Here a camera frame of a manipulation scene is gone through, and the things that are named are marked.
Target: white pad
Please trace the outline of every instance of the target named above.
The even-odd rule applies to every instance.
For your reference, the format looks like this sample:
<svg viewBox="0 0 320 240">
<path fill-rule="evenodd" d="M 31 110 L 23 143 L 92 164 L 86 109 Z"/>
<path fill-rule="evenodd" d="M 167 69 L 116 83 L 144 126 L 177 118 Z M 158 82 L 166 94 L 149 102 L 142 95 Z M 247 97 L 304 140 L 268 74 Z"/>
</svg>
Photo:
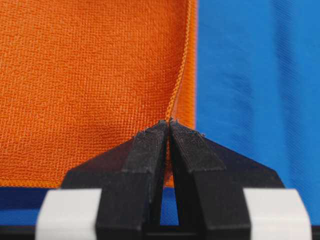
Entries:
<svg viewBox="0 0 320 240">
<path fill-rule="evenodd" d="M 308 213 L 295 189 L 244 188 L 251 240 L 311 240 Z"/>
<path fill-rule="evenodd" d="M 35 227 L 36 240 L 95 240 L 101 189 L 49 190 Z"/>
</svg>

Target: orange fabric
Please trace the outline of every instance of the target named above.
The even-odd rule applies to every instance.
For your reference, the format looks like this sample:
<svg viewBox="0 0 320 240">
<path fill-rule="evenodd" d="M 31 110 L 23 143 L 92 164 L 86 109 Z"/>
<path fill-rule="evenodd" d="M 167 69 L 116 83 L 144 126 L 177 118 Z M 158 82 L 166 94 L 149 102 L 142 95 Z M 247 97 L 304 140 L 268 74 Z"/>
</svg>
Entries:
<svg viewBox="0 0 320 240">
<path fill-rule="evenodd" d="M 194 127 L 195 11 L 194 0 L 0 0 L 0 186 L 58 187 L 172 114 Z"/>
<path fill-rule="evenodd" d="M 176 92 L 176 101 L 172 112 L 167 111 L 167 116 L 178 119 L 183 125 L 194 129 L 196 126 L 196 59 L 197 59 L 197 2 L 191 1 L 189 6 L 190 19 L 188 22 L 188 34 L 186 42 L 186 59 L 183 67 L 183 75 L 180 87 Z M 171 161 L 167 155 L 165 180 L 167 187 L 174 187 Z"/>
</svg>

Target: black 3d-printed part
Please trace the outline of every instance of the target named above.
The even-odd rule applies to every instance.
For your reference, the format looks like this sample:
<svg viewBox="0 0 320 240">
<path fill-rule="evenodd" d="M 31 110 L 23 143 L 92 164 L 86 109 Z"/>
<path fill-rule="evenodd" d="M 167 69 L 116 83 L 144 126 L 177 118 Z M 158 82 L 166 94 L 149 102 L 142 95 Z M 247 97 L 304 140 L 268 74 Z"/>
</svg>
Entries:
<svg viewBox="0 0 320 240">
<path fill-rule="evenodd" d="M 169 132 L 180 225 L 204 239 L 249 240 L 243 188 L 283 188 L 277 173 L 177 121 Z"/>
<path fill-rule="evenodd" d="M 63 189 L 102 188 L 98 239 L 140 239 L 144 224 L 160 223 L 167 135 L 159 121 L 66 174 Z"/>
</svg>

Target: orange towel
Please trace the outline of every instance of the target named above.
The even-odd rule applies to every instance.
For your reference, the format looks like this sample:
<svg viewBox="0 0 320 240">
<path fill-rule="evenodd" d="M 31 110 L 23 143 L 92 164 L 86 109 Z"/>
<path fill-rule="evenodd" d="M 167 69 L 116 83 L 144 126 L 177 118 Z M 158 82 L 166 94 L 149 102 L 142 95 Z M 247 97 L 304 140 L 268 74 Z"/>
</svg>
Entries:
<svg viewBox="0 0 320 240">
<path fill-rule="evenodd" d="M 196 5 L 0 0 L 0 186 L 56 188 L 160 119 L 194 127 Z"/>
</svg>

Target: blue fabric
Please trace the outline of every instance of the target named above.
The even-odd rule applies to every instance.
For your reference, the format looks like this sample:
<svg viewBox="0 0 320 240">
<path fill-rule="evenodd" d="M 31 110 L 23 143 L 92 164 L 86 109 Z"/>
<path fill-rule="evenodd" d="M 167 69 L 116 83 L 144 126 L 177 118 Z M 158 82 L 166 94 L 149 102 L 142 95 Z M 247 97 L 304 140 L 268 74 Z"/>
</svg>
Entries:
<svg viewBox="0 0 320 240">
<path fill-rule="evenodd" d="M 0 225 L 34 226 L 47 188 L 0 187 Z M 178 225 L 175 189 L 163 189 L 162 225 Z"/>
<path fill-rule="evenodd" d="M 179 225 L 175 189 L 165 187 L 162 194 L 161 225 Z"/>
<path fill-rule="evenodd" d="M 320 224 L 320 1 L 200 0 L 196 128 L 275 169 Z"/>
<path fill-rule="evenodd" d="M 46 188 L 0 187 L 0 225 L 36 224 Z"/>
</svg>

